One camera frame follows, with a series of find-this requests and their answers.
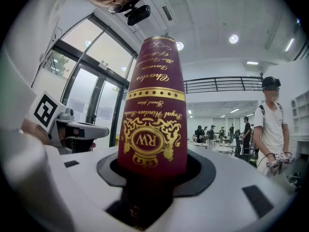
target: black cap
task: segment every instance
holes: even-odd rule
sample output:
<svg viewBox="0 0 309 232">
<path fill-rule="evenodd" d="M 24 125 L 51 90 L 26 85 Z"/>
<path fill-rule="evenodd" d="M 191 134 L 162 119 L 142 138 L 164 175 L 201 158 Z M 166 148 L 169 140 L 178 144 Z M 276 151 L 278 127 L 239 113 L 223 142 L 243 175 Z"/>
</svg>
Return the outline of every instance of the black cap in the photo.
<svg viewBox="0 0 309 232">
<path fill-rule="evenodd" d="M 133 7 L 135 6 L 135 4 L 137 4 L 140 0 L 133 0 L 131 2 L 127 2 L 122 8 L 121 10 L 119 10 L 117 13 L 121 13 L 124 11 L 127 11 L 129 9 L 133 9 Z"/>
<path fill-rule="evenodd" d="M 272 76 L 268 76 L 268 77 L 265 77 L 262 81 L 262 88 L 265 88 L 267 87 L 268 85 L 277 85 L 278 87 L 281 86 L 281 83 L 280 83 L 280 80 L 279 79 L 276 79 Z"/>
</svg>

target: ceiling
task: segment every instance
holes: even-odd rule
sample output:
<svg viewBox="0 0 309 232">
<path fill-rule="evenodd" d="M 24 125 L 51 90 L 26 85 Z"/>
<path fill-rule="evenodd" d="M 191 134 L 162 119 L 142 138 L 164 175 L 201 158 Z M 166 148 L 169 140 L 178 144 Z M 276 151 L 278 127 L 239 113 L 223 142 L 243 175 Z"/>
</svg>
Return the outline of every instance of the ceiling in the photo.
<svg viewBox="0 0 309 232">
<path fill-rule="evenodd" d="M 264 68 L 293 60 L 305 41 L 305 35 L 283 0 L 163 0 L 172 22 L 160 11 L 158 0 L 143 0 L 152 15 L 130 27 L 141 42 L 166 34 L 184 43 L 180 51 L 182 66 L 204 61 L 240 61 L 245 69 Z M 117 15 L 125 20 L 124 15 Z M 239 36 L 236 44 L 229 42 Z M 288 52 L 291 40 L 295 42 Z M 258 61 L 248 66 L 247 61 Z"/>
<path fill-rule="evenodd" d="M 240 109 L 234 113 L 230 113 L 236 108 Z M 226 115 L 226 117 L 245 117 L 246 115 L 254 114 L 256 108 L 257 101 L 187 103 L 187 116 L 220 118 L 222 115 Z"/>
</svg>

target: air vent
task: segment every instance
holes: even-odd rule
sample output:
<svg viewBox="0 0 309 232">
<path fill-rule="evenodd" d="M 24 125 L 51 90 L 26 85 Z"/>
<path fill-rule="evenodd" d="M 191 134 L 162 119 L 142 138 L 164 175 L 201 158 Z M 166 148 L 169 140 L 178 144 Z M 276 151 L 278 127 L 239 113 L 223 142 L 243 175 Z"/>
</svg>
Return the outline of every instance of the air vent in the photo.
<svg viewBox="0 0 309 232">
<path fill-rule="evenodd" d="M 168 10 L 168 8 L 167 8 L 167 6 L 162 6 L 162 9 L 163 9 L 164 13 L 166 14 L 166 16 L 167 16 L 168 20 L 169 20 L 169 21 L 172 21 L 172 20 L 173 20 L 173 18 L 172 18 L 172 16 L 170 15 L 169 10 Z"/>
</svg>

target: white t-shirt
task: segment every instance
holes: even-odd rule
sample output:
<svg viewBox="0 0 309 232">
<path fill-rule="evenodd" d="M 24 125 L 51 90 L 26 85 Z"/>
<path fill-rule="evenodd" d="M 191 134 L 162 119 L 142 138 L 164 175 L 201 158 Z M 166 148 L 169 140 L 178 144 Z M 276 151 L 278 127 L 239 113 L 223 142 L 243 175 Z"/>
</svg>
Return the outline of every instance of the white t-shirt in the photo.
<svg viewBox="0 0 309 232">
<path fill-rule="evenodd" d="M 20 129 L 36 94 L 31 89 L 51 47 L 66 0 L 30 0 L 0 50 L 0 128 Z"/>
<path fill-rule="evenodd" d="M 265 119 L 263 119 L 261 108 L 258 107 L 254 114 L 254 127 L 263 127 L 261 140 L 270 152 L 275 153 L 283 149 L 282 125 L 286 124 L 286 120 L 283 110 L 280 109 L 278 104 L 276 104 L 277 109 L 275 111 L 272 111 L 266 103 L 263 103 L 262 106 L 265 111 Z"/>
</svg>

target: camera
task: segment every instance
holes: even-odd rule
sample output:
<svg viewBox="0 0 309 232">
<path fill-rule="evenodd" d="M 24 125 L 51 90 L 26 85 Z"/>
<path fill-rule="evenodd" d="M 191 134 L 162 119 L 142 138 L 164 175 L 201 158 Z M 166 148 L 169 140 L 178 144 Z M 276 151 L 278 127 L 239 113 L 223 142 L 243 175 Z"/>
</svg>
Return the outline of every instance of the camera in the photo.
<svg viewBox="0 0 309 232">
<path fill-rule="evenodd" d="M 127 17 L 127 24 L 133 26 L 140 21 L 148 18 L 150 16 L 150 6 L 145 4 L 139 8 L 134 7 L 130 12 L 125 14 Z"/>
</svg>

